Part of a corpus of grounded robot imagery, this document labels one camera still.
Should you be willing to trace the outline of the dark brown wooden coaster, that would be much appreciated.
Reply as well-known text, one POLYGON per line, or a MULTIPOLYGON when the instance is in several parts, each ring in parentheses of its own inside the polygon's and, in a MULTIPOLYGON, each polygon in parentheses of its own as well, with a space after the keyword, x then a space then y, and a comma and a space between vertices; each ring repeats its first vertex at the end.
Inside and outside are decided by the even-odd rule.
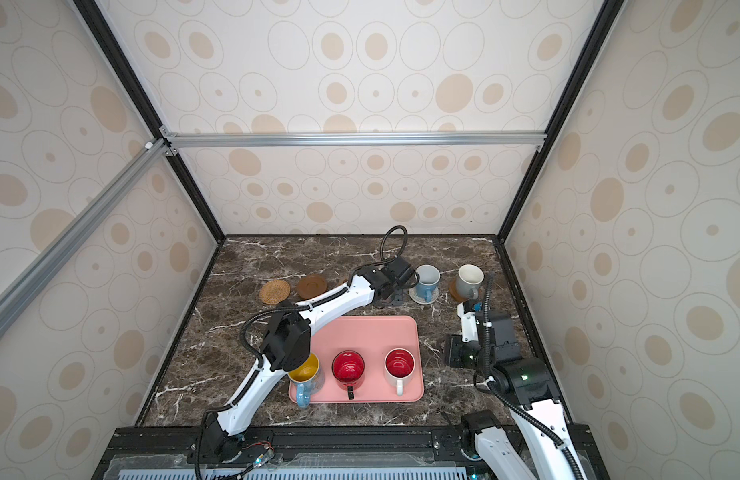
POLYGON ((303 277, 296 286, 296 292, 302 300, 309 300, 324 294, 327 288, 327 280, 318 274, 303 277))

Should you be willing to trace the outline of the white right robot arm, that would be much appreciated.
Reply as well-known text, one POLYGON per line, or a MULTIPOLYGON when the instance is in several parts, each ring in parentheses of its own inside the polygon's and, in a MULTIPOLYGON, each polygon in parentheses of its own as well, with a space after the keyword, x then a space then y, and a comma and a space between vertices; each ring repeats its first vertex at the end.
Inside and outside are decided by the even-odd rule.
POLYGON ((520 358, 516 351, 509 343, 465 340, 458 334, 446 345, 448 365, 471 369, 477 390, 495 396, 510 411, 534 466, 522 459, 489 410, 461 417, 456 431, 462 454, 486 463, 498 479, 584 479, 550 371, 542 360, 520 358))

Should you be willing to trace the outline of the multicolour woven round coaster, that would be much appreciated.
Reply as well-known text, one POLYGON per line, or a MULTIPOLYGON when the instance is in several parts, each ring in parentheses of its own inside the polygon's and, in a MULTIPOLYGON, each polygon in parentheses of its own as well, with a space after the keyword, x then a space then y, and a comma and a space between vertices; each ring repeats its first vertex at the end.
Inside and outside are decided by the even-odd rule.
POLYGON ((409 290, 410 298, 420 305, 431 305, 440 297, 438 285, 424 285, 419 283, 409 290))

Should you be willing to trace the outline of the grey mug white inside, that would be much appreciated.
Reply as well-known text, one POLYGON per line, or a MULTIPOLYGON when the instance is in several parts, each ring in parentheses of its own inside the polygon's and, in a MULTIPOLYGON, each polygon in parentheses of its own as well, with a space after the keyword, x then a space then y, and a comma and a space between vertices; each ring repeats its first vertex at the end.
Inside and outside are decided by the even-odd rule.
POLYGON ((477 299, 484 280, 485 274, 481 268, 472 264, 463 265, 458 270, 455 291, 463 300, 477 299))

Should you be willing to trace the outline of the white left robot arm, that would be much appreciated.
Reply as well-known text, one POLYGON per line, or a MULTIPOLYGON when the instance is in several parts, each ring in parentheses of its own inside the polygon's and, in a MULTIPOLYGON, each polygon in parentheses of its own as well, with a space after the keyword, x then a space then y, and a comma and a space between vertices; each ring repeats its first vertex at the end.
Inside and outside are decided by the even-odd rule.
POLYGON ((377 268, 351 277, 313 299, 277 306, 243 324, 243 346, 255 363, 234 395, 223 406, 208 409, 195 442, 195 464, 229 461, 241 451, 241 436, 270 392, 311 353, 312 337, 337 318, 361 307, 383 302, 417 283, 402 283, 377 268))

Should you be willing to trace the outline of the brown wooden round coaster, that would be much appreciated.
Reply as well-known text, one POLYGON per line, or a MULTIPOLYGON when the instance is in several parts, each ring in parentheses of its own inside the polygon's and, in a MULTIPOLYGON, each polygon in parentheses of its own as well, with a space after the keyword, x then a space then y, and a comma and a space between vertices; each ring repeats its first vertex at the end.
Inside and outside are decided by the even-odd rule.
POLYGON ((462 296, 462 295, 461 295, 461 294, 460 294, 460 293, 458 292, 458 289, 457 289, 457 280, 456 280, 456 279, 452 280, 452 281, 450 282, 450 284, 449 284, 449 294, 450 294, 451 298, 452 298, 452 299, 453 299, 453 300, 454 300, 454 301, 455 301, 455 302, 456 302, 457 304, 460 304, 460 303, 463 303, 463 302, 466 302, 466 301, 467 301, 467 298, 466 298, 466 297, 464 297, 464 296, 462 296))

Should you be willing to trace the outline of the blue floral mug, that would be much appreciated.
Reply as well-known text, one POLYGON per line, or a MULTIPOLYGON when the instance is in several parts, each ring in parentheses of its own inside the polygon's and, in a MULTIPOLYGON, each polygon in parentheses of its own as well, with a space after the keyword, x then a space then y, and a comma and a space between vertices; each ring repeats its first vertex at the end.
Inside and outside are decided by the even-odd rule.
POLYGON ((420 276, 418 282, 424 285, 438 285, 441 280, 441 273, 439 269, 433 265, 421 265, 417 268, 417 273, 420 276))

